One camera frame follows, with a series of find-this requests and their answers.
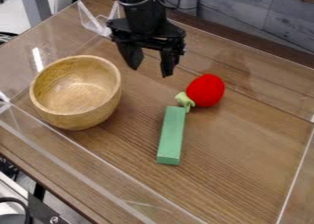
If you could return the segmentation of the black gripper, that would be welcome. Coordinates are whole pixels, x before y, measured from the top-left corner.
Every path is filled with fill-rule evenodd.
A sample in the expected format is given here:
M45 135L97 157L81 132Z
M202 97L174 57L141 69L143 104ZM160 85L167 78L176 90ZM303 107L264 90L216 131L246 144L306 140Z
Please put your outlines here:
M124 18L111 19L107 26L112 31L112 41L123 56L127 66L136 70L141 64L141 48L162 50L160 71L162 76L172 76L174 67L179 63L179 55L186 52L186 31L166 19L156 24L148 32L135 32Z

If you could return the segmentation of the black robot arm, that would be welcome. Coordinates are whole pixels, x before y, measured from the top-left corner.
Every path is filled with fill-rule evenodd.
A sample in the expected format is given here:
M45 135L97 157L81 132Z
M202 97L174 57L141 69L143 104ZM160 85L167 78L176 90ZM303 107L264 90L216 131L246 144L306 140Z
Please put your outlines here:
M125 16L107 21L112 41L127 66L136 70L141 64L141 49L158 50L163 77L172 75L180 56L186 53L186 31L167 19L164 0L117 0Z

